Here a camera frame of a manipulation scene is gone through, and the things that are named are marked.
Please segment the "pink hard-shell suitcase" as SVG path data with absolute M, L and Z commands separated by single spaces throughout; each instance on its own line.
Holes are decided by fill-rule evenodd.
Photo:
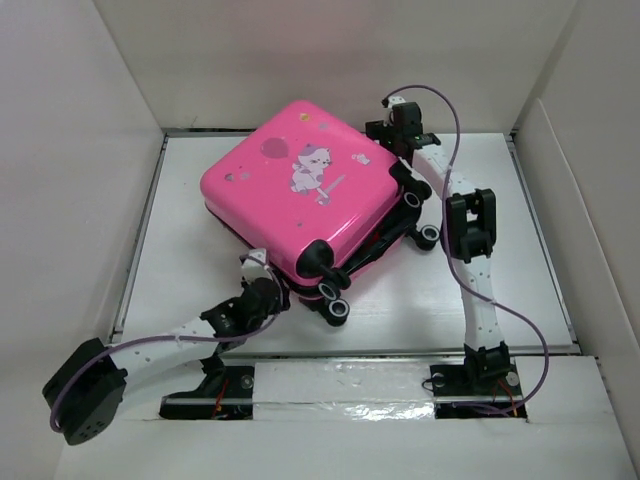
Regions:
M 393 153 L 308 101 L 252 132 L 200 179 L 207 209 L 268 259 L 290 290 L 329 325 L 343 325 L 342 293 L 405 237 L 431 250 L 420 226 L 431 187 Z

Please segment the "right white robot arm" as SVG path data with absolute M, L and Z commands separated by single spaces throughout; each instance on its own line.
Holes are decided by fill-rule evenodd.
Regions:
M 404 159 L 441 200 L 440 241 L 461 290 L 464 362 L 433 366 L 433 392 L 453 398 L 488 395 L 511 371 L 491 279 L 491 256 L 497 239 L 496 196 L 454 170 L 456 156 L 447 155 L 441 141 L 423 131 L 417 103 L 390 96 L 382 105 L 388 110 L 388 118 L 367 123 L 366 135 Z

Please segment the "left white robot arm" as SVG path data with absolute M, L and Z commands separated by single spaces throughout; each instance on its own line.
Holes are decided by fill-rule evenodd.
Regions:
M 99 338 L 81 343 L 46 382 L 49 426 L 70 446 L 102 433 L 114 420 L 125 393 L 167 370 L 197 362 L 188 384 L 201 396 L 222 387 L 220 355 L 262 333 L 290 307 L 279 280 L 244 281 L 242 292 L 172 332 L 114 345 Z

